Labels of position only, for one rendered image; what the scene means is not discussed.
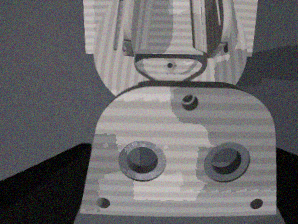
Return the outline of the grey metal plate with two round holes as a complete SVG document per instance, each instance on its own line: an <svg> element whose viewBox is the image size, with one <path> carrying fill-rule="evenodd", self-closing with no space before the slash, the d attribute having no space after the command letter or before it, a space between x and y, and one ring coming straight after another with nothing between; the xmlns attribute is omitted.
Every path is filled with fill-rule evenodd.
<svg viewBox="0 0 298 224"><path fill-rule="evenodd" d="M138 147L152 149L156 161L134 165L128 153ZM117 93L98 120L80 213L277 214L275 147L269 109L233 84L138 81ZM210 164L229 148L237 149L233 163Z"/></svg>

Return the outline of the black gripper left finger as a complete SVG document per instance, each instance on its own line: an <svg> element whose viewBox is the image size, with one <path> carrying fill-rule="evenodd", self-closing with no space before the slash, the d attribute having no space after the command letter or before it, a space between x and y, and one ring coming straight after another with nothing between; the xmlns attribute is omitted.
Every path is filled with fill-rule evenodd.
<svg viewBox="0 0 298 224"><path fill-rule="evenodd" d="M90 152L80 144L0 181L0 224L74 224Z"/></svg>

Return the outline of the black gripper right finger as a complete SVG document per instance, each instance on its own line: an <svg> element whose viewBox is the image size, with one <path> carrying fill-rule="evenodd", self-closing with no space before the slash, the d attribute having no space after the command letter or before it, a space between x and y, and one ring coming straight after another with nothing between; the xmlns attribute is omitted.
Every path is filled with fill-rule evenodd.
<svg viewBox="0 0 298 224"><path fill-rule="evenodd" d="M275 204L285 224L298 224L298 156L275 148L277 198Z"/></svg>

